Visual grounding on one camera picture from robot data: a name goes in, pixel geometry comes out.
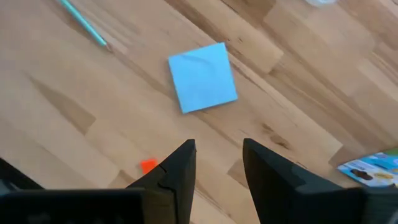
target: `paper square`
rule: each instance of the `paper square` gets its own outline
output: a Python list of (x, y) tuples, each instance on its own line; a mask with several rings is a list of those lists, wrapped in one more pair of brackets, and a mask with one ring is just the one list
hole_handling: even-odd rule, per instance
[(238, 99), (224, 43), (169, 58), (182, 113)]

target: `white object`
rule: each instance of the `white object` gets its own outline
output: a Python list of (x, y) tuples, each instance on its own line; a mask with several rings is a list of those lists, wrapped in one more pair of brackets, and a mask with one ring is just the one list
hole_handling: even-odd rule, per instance
[(326, 4), (332, 4), (335, 3), (336, 1), (337, 0), (306, 0), (306, 2), (316, 7), (320, 7)]

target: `pencil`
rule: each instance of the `pencil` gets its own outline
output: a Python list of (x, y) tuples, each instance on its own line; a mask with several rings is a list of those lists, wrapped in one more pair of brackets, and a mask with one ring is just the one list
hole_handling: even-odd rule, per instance
[(68, 0), (59, 1), (68, 10), (68, 12), (87, 30), (87, 32), (90, 33), (90, 35), (95, 39), (95, 41), (97, 41), (100, 46), (106, 47), (109, 51), (111, 51), (111, 47), (108, 45), (108, 43)]

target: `wooden floor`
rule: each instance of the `wooden floor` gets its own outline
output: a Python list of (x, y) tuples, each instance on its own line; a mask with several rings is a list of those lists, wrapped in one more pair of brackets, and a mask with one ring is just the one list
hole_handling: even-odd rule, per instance
[[(335, 170), (398, 145), (398, 5), (340, 0), (1, 1), (0, 156), (48, 189), (125, 187), (139, 161), (197, 140), (192, 223), (258, 223), (253, 138), (345, 187)], [(182, 115), (168, 56), (226, 42), (239, 100)]]

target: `black plastic piece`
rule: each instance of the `black plastic piece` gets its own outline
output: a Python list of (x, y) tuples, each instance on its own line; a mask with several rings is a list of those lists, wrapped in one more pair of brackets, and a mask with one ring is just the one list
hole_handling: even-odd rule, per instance
[(243, 161), (261, 223), (360, 223), (362, 189), (342, 189), (252, 139)]
[(398, 190), (391, 188), (366, 188), (363, 224), (398, 224)]
[(7, 169), (0, 170), (0, 176), (24, 189), (0, 196), (2, 224), (188, 224), (190, 220), (196, 170), (192, 139), (121, 190), (33, 190), (41, 187), (11, 165), (2, 167)]

